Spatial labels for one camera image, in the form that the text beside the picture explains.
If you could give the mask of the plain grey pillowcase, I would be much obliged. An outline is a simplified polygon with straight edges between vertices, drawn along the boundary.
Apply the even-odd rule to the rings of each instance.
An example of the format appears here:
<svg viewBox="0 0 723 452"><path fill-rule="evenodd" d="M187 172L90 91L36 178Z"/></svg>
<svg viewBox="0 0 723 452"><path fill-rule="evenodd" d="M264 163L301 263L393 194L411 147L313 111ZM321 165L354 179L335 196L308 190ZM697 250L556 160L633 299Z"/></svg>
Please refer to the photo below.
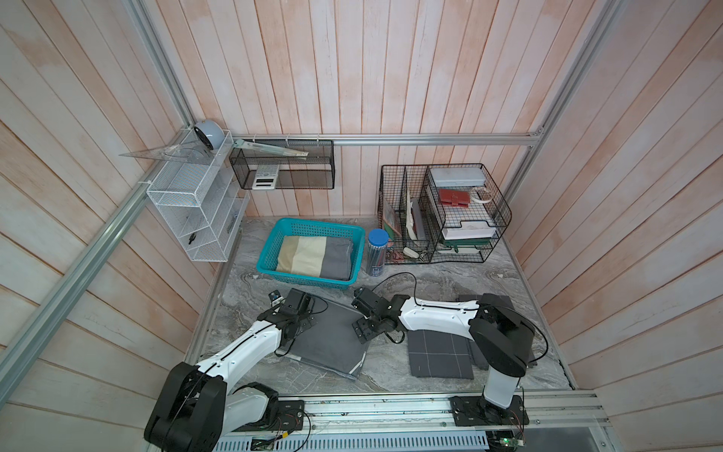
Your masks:
<svg viewBox="0 0 723 452"><path fill-rule="evenodd" d="M365 318L351 307L320 297L312 297L312 314L304 331L278 354L337 375L357 380L368 343L357 337L353 324Z"/></svg>

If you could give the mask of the dark grey checked pillowcase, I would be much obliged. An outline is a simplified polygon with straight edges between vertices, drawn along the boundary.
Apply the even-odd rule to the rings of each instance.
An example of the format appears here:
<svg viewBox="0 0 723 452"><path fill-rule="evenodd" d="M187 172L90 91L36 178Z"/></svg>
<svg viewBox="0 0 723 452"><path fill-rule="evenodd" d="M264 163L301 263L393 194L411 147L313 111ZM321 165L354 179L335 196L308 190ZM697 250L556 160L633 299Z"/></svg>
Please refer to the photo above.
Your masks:
<svg viewBox="0 0 723 452"><path fill-rule="evenodd" d="M510 297L486 293L463 295L458 301L474 303L474 317L468 322L470 344L485 366L508 376L525 376L536 329L514 309Z"/></svg>
<svg viewBox="0 0 723 452"><path fill-rule="evenodd" d="M418 378L472 380L469 340L438 331L407 334L410 374Z"/></svg>

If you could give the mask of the grey round tape roll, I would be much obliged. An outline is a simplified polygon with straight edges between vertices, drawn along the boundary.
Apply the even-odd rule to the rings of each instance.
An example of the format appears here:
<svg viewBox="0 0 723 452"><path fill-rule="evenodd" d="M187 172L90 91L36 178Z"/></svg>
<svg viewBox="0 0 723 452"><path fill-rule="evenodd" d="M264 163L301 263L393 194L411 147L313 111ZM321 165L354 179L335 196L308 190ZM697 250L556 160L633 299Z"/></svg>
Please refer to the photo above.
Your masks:
<svg viewBox="0 0 723 452"><path fill-rule="evenodd" d="M193 131L197 138L209 150L218 152L225 141L225 133L222 128L212 120L196 122Z"/></svg>

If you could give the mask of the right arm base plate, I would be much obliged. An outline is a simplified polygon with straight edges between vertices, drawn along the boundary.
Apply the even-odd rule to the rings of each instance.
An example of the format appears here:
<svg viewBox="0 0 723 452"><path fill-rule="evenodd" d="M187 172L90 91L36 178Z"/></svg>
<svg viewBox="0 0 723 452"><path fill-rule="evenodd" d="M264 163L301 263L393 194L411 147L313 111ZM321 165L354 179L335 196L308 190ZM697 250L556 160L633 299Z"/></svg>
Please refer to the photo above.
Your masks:
<svg viewBox="0 0 723 452"><path fill-rule="evenodd" d="M525 427L529 424L525 403L520 395L512 397L506 409L497 407L484 397L450 397L449 402L457 427Z"/></svg>

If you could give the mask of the clear triangle ruler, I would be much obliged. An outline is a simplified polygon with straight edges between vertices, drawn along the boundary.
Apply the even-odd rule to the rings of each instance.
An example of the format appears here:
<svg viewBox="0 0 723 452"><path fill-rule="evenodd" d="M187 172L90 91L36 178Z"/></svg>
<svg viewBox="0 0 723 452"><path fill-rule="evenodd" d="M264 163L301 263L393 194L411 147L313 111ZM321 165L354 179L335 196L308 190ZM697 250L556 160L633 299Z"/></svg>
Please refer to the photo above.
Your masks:
<svg viewBox="0 0 723 452"><path fill-rule="evenodd" d="M215 153L199 141L193 141L144 151L130 152L122 154L122 156L135 159L208 165L215 157Z"/></svg>

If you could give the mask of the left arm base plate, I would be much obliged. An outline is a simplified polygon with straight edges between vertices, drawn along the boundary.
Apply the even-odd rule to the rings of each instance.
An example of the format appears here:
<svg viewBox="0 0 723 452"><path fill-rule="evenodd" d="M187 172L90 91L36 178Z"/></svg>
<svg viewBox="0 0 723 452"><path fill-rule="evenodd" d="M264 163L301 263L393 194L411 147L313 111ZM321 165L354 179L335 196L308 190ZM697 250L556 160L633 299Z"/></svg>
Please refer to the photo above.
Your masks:
<svg viewBox="0 0 723 452"><path fill-rule="evenodd" d="M303 400L285 400L271 403L262 419L234 429L233 432L247 431L302 431L305 419L305 402Z"/></svg>

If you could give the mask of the white tape roll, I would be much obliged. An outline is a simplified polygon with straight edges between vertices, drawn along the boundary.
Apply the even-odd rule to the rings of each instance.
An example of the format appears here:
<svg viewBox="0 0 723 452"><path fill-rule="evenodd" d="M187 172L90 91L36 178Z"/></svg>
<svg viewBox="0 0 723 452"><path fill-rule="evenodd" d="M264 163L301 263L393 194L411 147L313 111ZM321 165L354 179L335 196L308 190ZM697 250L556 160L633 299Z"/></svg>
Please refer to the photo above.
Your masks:
<svg viewBox="0 0 723 452"><path fill-rule="evenodd" d="M493 201L493 194L485 186L475 186L469 191L470 200L473 203L486 205Z"/></svg>

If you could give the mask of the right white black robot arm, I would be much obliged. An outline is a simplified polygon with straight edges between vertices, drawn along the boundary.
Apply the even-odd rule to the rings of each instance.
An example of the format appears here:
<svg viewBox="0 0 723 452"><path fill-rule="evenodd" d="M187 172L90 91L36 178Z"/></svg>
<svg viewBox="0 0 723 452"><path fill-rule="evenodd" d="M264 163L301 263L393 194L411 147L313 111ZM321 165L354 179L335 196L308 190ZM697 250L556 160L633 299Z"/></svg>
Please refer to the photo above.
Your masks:
<svg viewBox="0 0 723 452"><path fill-rule="evenodd" d="M474 341L489 366L485 403L497 409L511 406L538 334L533 322L494 294L471 301L426 301L406 295L385 299L360 288L354 292L352 307L363 315L353 323L361 343L392 331L436 331Z"/></svg>

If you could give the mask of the beige grey striped pillowcase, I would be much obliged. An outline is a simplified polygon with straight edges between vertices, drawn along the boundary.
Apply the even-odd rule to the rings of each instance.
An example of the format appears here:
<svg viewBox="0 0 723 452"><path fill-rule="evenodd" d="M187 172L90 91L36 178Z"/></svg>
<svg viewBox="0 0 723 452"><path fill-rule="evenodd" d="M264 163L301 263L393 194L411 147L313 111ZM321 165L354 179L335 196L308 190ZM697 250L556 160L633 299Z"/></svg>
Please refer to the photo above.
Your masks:
<svg viewBox="0 0 723 452"><path fill-rule="evenodd" d="M345 237L299 237L282 241L276 271L335 281L348 281L353 243Z"/></svg>

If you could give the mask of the white book stack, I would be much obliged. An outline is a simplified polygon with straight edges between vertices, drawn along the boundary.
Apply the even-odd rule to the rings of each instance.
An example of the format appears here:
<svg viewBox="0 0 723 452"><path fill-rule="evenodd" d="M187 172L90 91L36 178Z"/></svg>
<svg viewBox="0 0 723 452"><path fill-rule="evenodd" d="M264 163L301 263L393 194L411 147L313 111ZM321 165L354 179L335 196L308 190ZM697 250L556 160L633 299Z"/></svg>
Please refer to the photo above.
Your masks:
<svg viewBox="0 0 723 452"><path fill-rule="evenodd" d="M445 240L488 239L495 237L497 228L490 226L485 220L462 221L459 227L442 228Z"/></svg>

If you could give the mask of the teal plastic basket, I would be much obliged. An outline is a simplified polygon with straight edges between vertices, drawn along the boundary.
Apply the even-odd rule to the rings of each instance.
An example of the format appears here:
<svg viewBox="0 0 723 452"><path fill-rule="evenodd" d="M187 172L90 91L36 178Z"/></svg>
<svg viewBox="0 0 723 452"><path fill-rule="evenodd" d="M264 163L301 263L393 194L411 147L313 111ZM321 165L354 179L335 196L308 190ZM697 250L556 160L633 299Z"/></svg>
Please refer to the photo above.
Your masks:
<svg viewBox="0 0 723 452"><path fill-rule="evenodd" d="M256 269L288 284L345 290L357 281L365 239L360 226L281 218Z"/></svg>

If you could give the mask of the red wallet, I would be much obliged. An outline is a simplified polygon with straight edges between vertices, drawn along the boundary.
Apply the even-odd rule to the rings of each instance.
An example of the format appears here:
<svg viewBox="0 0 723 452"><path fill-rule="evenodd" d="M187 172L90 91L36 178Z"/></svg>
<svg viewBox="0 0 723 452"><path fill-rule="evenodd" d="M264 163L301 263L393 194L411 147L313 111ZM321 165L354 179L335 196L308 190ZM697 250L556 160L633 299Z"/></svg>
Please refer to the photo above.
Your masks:
<svg viewBox="0 0 723 452"><path fill-rule="evenodd" d="M439 189L440 203L451 207L464 207L470 205L471 197L468 191L454 190L449 188Z"/></svg>

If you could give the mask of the aluminium mounting rail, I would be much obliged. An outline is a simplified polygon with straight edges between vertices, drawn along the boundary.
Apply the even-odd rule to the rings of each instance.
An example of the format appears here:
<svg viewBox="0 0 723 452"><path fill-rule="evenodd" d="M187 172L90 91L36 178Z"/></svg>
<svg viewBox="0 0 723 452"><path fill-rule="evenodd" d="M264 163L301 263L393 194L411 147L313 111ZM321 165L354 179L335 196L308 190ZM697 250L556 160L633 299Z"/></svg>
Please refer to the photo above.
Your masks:
<svg viewBox="0 0 723 452"><path fill-rule="evenodd" d="M303 400L305 429L319 433L371 433L392 431L440 431L441 429L482 429L513 431L604 426L608 416L602 403L590 391L531 391L523 398L529 424L525 427L457 427L450 397L480 397L466 394L410 395L305 395L279 397L279 401Z"/></svg>

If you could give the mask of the blue lid pen cup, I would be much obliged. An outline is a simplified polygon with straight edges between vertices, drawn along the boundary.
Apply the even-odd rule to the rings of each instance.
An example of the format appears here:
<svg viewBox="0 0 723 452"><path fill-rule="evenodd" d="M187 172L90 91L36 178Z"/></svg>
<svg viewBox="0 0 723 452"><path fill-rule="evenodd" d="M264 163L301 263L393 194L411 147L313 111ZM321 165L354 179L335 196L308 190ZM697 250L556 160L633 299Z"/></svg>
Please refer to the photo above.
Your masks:
<svg viewBox="0 0 723 452"><path fill-rule="evenodd" d="M365 271L370 277L378 277L382 274L389 240L390 236L384 229L374 229L369 233L366 243Z"/></svg>

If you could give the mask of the white pencil case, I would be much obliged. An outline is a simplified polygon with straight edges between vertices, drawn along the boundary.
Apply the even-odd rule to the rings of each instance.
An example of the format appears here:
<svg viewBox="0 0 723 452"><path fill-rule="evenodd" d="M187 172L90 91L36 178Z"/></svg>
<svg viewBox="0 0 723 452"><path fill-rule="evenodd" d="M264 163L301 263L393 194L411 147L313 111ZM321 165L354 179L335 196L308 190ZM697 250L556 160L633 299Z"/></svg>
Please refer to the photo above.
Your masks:
<svg viewBox="0 0 723 452"><path fill-rule="evenodd" d="M430 175L438 188L473 188L484 186L486 175L479 167L435 167Z"/></svg>

